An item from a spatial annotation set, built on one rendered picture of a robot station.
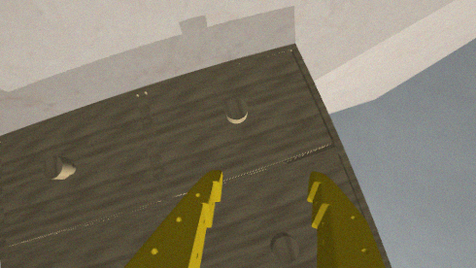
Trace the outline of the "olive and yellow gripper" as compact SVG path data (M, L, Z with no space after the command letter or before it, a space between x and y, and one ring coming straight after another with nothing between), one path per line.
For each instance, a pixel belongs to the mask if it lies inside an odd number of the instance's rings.
M205 174L124 268L200 268L206 228L221 201L222 171ZM368 222L327 175L310 174L317 268L386 268Z

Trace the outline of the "brown wooden chest of drawers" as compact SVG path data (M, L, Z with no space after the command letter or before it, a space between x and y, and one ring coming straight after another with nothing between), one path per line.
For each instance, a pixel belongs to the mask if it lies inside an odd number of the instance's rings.
M310 93L314 99L314 102L319 110L319 113L323 119L323 123L325 125L325 128L328 132L328 135L331 139L332 144L323 147L321 149L318 149L316 151L309 152L307 154L304 154L302 156L299 156L295 159L292 159L288 162L284 162L281 164L278 164L276 166L252 173L250 175L226 182L222 184L221 188L221 194L227 193L229 191L250 185L250 184L255 184L273 177L276 177L278 175L284 174L286 172L295 170L297 168L309 165L311 163L323 160L325 158L331 157L335 154L338 154L340 161L343 165L343 168L345 170L345 173L348 177L348 180L350 182L350 185L352 187L352 190L354 192L354 195L356 197L357 203L359 205L359 208L361 210L361 213L363 217L366 219L366 221L369 224L370 230L372 231L372 235L374 237L374 240L377 244L377 247L379 249L380 255L383 259L383 262L385 264L386 268L391 268L391 264L389 261L389 258L387 256L387 253L385 251L384 245L382 243L382 240L380 238L379 232L377 230L377 227L375 225L375 222L373 220L373 217L370 213L370 210L368 208L368 205L366 203L366 200L363 196L363 193L361 191L361 188L359 186L359 183L357 181L357 177L355 175L355 172L353 170L353 167L350 163L350 160L344 150L344 147L341 143L341 140L338 136L338 133L334 127L334 124L330 118L330 115L325 107L325 104L320 96L320 93L312 79L312 76L298 50L298 47L296 44L291 44L287 46L283 46L280 48L276 48L273 50L266 50L263 52L255 53L252 55L244 56L241 58L233 59L230 61L226 61L224 63L220 63L217 65L213 65L210 67L206 67L200 70L196 70L190 73L183 74L181 76L177 76L171 79L167 79L155 84L149 84L134 90L127 91L125 93L80 107L76 110L51 117L39 122L36 122L34 124L22 127L21 129L9 132L7 134L1 135L0 136L0 264L1 268L9 268L9 261L8 258L12 258L15 256L19 256L22 254L26 254L29 252L33 251L38 251L41 249L45 249L48 247L52 247L55 245L59 245L62 243L66 243L69 241L73 241L79 238L83 238L85 236L89 236L95 233L99 233L102 231L106 231L112 228L116 228L122 225L126 225L131 222L135 222L144 218L150 218L156 215L160 214L165 214L165 218L168 216L168 214L171 213L171 211L178 205L179 201L181 201L185 194L175 196L175 197L170 197L168 185L166 182L165 178L165 173L160 157L160 152L157 144L157 139L155 136L155 131L153 127L153 119L152 119L152 114L150 110L150 105L149 105L149 100L148 100L148 95L147 91L166 86L169 84L177 83L183 80L187 80L193 77L197 77L203 74L207 74L210 72L214 72L226 67L234 66L237 64L241 64L244 62L248 62L251 60L259 59L265 56L273 55L276 53L284 52L290 50L296 63L297 66L304 78L305 83L307 84ZM148 144L150 148L150 153L152 157L152 162L153 162L153 169L156 177L156 182L161 198L161 203L149 206L147 208L137 210L128 214L124 214L115 218L108 218L105 220L101 220L95 223L91 223L88 225L84 225L81 227L73 228L70 230L66 230L63 232L55 233L49 236L45 236L42 238L34 239L31 241L23 242L20 244L16 244L5 232L5 222L4 222L4 208L3 208L3 191L2 191L2 166L1 166L1 141L10 139L12 137L15 137L17 135L23 134L25 132L40 128L42 126L60 121L62 119L72 117L114 102L117 102L119 100L131 97L137 95L139 97L140 101L140 106L141 106L141 111L142 111L142 116L143 116L143 121L145 125L145 130L147 134L147 139L148 139ZM300 160L301 159L301 160ZM300 160L300 161L299 161ZM295 163L293 163L295 161ZM177 200L177 201L176 201ZM153 208L155 207L155 208ZM153 210L151 209L153 208ZM140 212L140 213L138 213ZM135 214L137 213L137 214ZM132 215L133 214L133 215ZM126 216L126 217L124 217ZM124 217L124 218L123 218ZM128 218L127 218L128 217ZM114 220L113 220L114 219ZM105 223L103 223L105 222ZM107 223L109 222L109 223ZM95 225L95 226L93 226ZM88 229L89 228L89 229ZM79 231L77 231L79 230ZM70 233L72 232L72 233ZM64 235L65 234L65 235ZM58 237L57 237L58 236ZM46 240L46 241L45 241ZM38 243L39 242L39 243ZM35 244L34 244L35 243Z

